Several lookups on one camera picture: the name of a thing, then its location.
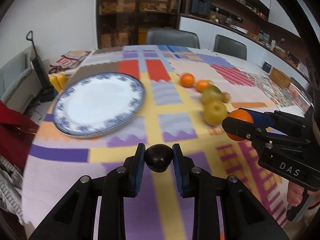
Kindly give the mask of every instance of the cushion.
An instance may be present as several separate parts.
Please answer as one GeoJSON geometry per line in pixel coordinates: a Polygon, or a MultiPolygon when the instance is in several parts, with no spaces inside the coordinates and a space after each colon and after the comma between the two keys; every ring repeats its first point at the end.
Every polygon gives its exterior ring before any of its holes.
{"type": "Polygon", "coordinates": [[[11,85],[5,90],[3,95],[0,97],[0,100],[6,104],[15,90],[21,85],[21,83],[30,75],[32,72],[31,68],[27,68],[22,72],[12,83],[11,85]]]}
{"type": "Polygon", "coordinates": [[[4,89],[6,90],[26,70],[26,54],[20,53],[1,69],[3,71],[4,89]]]}
{"type": "Polygon", "coordinates": [[[3,71],[0,69],[0,98],[3,95],[4,89],[4,79],[3,79],[3,71]]]}

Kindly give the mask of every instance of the red bag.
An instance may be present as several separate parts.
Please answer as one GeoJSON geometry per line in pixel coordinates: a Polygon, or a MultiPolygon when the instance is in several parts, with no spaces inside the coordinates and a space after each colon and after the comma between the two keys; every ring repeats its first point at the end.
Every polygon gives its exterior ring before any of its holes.
{"type": "Polygon", "coordinates": [[[0,155],[24,169],[39,126],[27,116],[9,109],[0,101],[0,155]]]}

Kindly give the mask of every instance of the tangerine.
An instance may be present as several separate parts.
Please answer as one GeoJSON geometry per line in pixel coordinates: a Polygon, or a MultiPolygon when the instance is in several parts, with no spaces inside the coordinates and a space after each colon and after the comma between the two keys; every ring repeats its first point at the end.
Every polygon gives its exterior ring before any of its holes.
{"type": "Polygon", "coordinates": [[[195,77],[190,73],[185,73],[181,76],[180,84],[183,87],[190,88],[193,86],[194,82],[195,82],[195,77]]]}
{"type": "Polygon", "coordinates": [[[202,93],[203,90],[209,85],[210,83],[207,80],[199,80],[196,85],[196,90],[202,93]]]}
{"type": "MultiPolygon", "coordinates": [[[[251,114],[249,114],[247,111],[242,110],[242,109],[237,109],[237,110],[232,111],[227,117],[232,117],[232,118],[236,118],[236,119],[239,119],[242,121],[253,123],[253,118],[252,118],[251,114]]],[[[244,140],[243,138],[241,138],[239,136],[236,136],[236,135],[233,135],[230,133],[226,133],[226,134],[228,135],[228,137],[231,140],[238,141],[238,142],[244,140]]]]}

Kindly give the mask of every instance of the cloth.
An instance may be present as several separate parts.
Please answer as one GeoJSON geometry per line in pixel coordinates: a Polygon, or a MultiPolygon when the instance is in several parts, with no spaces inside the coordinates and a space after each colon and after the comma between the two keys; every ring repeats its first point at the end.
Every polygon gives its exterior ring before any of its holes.
{"type": "Polygon", "coordinates": [[[23,170],[38,127],[27,116],[7,108],[0,101],[0,155],[23,170]]]}
{"type": "Polygon", "coordinates": [[[91,51],[69,51],[68,53],[61,55],[57,61],[50,64],[48,74],[57,74],[68,69],[76,68],[90,53],[91,51]]]}
{"type": "Polygon", "coordinates": [[[312,209],[308,209],[303,215],[302,219],[298,223],[287,221],[283,230],[289,236],[290,240],[298,240],[302,233],[307,229],[313,220],[314,216],[318,212],[320,203],[312,209]]]}
{"type": "MultiPolygon", "coordinates": [[[[201,94],[195,88],[182,87],[178,75],[191,73],[196,80],[210,79],[230,93],[228,111],[245,107],[273,112],[279,108],[257,86],[231,83],[216,66],[237,72],[236,66],[207,49],[141,45],[91,53],[68,82],[101,72],[126,73],[144,85],[144,106],[120,129],[88,139],[61,133],[50,107],[33,141],[24,173],[25,222],[36,228],[77,179],[82,175],[96,178],[122,166],[126,157],[134,155],[138,143],[146,147],[179,143],[185,156],[212,175],[236,175],[283,226],[287,221],[287,181],[258,166],[258,155],[249,141],[232,141],[221,126],[207,125],[202,118],[201,94]]],[[[193,199],[180,197],[172,165],[161,174],[145,168],[138,197],[124,199],[127,238],[191,239],[193,207],[193,199]]]]}
{"type": "Polygon", "coordinates": [[[21,171],[0,156],[0,208],[17,215],[23,224],[21,209],[21,171]]]}

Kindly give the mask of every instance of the apple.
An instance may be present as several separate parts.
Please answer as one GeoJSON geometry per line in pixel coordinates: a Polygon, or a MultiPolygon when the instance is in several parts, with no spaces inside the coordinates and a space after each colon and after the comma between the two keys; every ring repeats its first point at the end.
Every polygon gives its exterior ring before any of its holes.
{"type": "Polygon", "coordinates": [[[205,105],[214,99],[222,101],[223,94],[221,90],[216,86],[207,86],[202,92],[201,102],[205,105]]]}
{"type": "Polygon", "coordinates": [[[208,125],[217,126],[222,124],[227,115],[227,108],[220,100],[214,99],[204,105],[203,119],[208,125]]]}

